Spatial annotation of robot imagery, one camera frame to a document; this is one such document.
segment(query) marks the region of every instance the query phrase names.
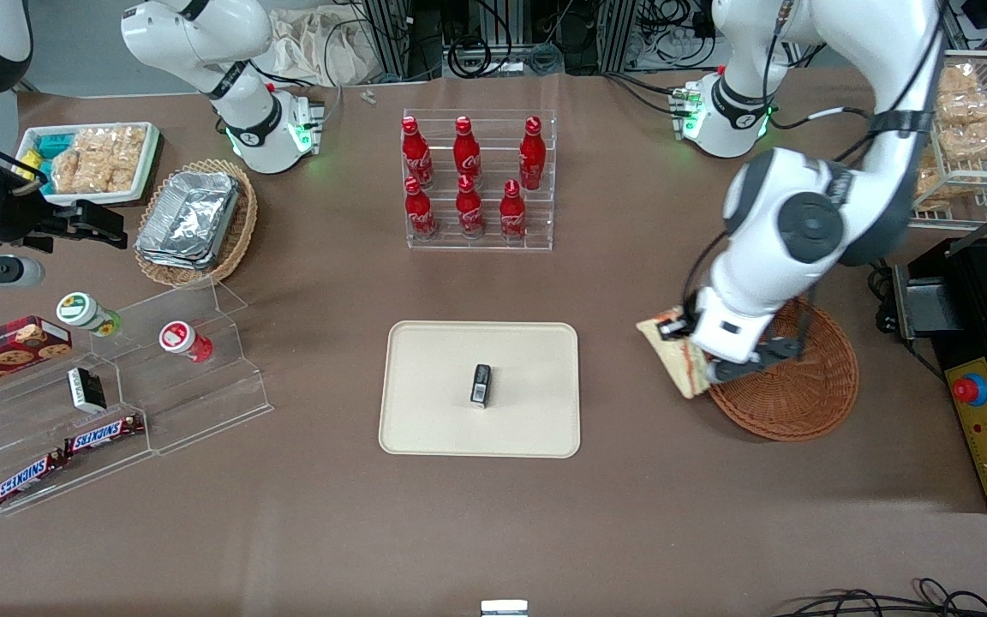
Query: jar lid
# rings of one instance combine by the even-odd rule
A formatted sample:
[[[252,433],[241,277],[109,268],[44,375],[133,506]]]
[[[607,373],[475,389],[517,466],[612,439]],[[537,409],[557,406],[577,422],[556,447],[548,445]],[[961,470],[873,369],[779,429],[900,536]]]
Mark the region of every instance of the jar lid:
[[[68,293],[56,306],[56,316],[69,326],[81,326],[98,313],[98,304],[87,293]]]
[[[188,351],[188,348],[193,346],[193,339],[196,339],[196,332],[193,332],[193,327],[185,321],[170,321],[158,335],[158,343],[161,344],[162,349],[171,354]]]

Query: red bottle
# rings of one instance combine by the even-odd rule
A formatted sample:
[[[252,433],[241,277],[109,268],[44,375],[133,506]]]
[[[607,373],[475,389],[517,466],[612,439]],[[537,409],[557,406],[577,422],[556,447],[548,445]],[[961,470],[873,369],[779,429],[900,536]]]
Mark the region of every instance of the red bottle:
[[[501,198],[501,235],[506,241],[524,239],[524,198],[520,196],[520,183],[505,180],[505,196]]]
[[[463,227],[463,237],[476,241],[486,233],[486,223],[482,221],[482,198],[475,192],[475,181],[471,176],[459,176],[459,195],[455,195],[455,208],[459,211],[459,226]]]
[[[528,191],[540,188],[543,183],[543,166],[547,161],[547,145],[540,132],[543,121],[538,116],[524,122],[524,141],[520,143],[520,183]]]
[[[423,187],[432,184],[432,156],[413,116],[403,118],[403,156],[406,157],[406,169],[411,176],[418,179]]]
[[[414,176],[406,179],[406,215],[410,228],[419,241],[431,241],[436,237],[436,219],[432,215],[432,204],[422,191],[422,183]]]
[[[455,155],[455,171],[459,176],[471,176],[475,187],[482,185],[482,150],[478,147],[470,133],[470,118],[466,116],[455,118],[455,145],[452,146]]]

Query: beige tray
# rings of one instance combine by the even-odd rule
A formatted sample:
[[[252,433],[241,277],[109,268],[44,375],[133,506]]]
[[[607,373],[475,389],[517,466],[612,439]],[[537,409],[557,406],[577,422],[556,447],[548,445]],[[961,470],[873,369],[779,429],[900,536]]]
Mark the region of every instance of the beige tray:
[[[479,363],[493,369],[485,410],[469,399]],[[565,459],[580,444],[569,325],[400,321],[391,329],[380,410],[387,452]]]

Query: round wicker tray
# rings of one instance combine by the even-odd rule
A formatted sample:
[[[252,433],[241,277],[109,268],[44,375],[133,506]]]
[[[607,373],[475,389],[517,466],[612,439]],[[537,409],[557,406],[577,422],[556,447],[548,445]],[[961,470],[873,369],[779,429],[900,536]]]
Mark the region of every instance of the round wicker tray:
[[[776,336],[796,336],[802,301],[775,317]],[[710,396],[738,425],[776,441],[806,441],[840,426],[858,395],[858,363],[835,321],[814,308],[802,360],[786,360],[761,374],[716,384]]]
[[[186,285],[197,279],[202,279],[208,274],[211,274],[214,280],[222,281],[235,271],[239,261],[242,261],[242,257],[246,254],[246,249],[250,247],[250,237],[254,234],[254,224],[258,222],[258,196],[254,194],[254,187],[251,186],[246,172],[226,160],[196,161],[196,163],[185,165],[175,173],[181,171],[223,172],[238,178],[238,202],[235,205],[235,215],[230,220],[230,227],[227,227],[227,236],[223,240],[223,246],[219,247],[219,261],[211,270],[189,270],[187,268],[160,266],[157,263],[146,261],[138,253],[136,253],[136,261],[140,263],[140,269],[144,271],[144,274],[147,274],[147,277],[157,284]],[[159,187],[154,190],[152,199],[148,201],[147,210],[140,222],[141,230],[147,224],[147,219],[154,211],[154,202],[157,202],[158,195],[161,195],[162,189],[167,186],[170,178],[173,178],[173,173],[167,179],[162,180]]]

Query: acrylic bottle rack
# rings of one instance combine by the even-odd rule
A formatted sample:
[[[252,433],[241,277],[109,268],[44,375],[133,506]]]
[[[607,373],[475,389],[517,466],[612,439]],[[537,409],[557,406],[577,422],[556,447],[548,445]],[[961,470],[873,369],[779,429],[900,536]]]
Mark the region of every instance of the acrylic bottle rack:
[[[559,123],[553,110],[422,110],[408,109],[404,116],[418,121],[422,135],[431,151],[434,182],[426,189],[432,202],[432,210],[440,233],[430,241],[420,241],[414,236],[408,219],[406,242],[411,249],[477,249],[477,250],[552,250],[555,235],[555,154]],[[486,222],[486,234],[478,239],[467,239],[459,227],[455,210],[458,194],[458,174],[452,146],[455,143],[455,118],[470,117],[471,128],[482,148],[482,185],[478,192],[482,197],[482,218]],[[526,233],[523,242],[509,243],[501,237],[499,206],[505,192],[505,180],[520,179],[520,141],[524,138],[524,121],[537,116],[543,121],[543,140],[547,146],[543,181],[536,191],[521,191],[524,197]],[[403,180],[409,175],[406,160],[399,157],[403,166]],[[406,193],[401,190],[401,200]]]
[[[125,466],[194,444],[273,409],[261,371],[242,353],[234,314],[246,308],[226,285],[203,279],[117,311],[121,331],[107,338],[74,331],[75,353],[13,375],[0,386],[0,482],[66,438],[140,413],[144,434],[129,434],[79,452],[0,506],[12,514]],[[194,363],[163,351],[158,332],[185,320],[212,341],[212,356]],[[67,371],[86,368],[105,390],[107,411],[90,415],[71,403]]]

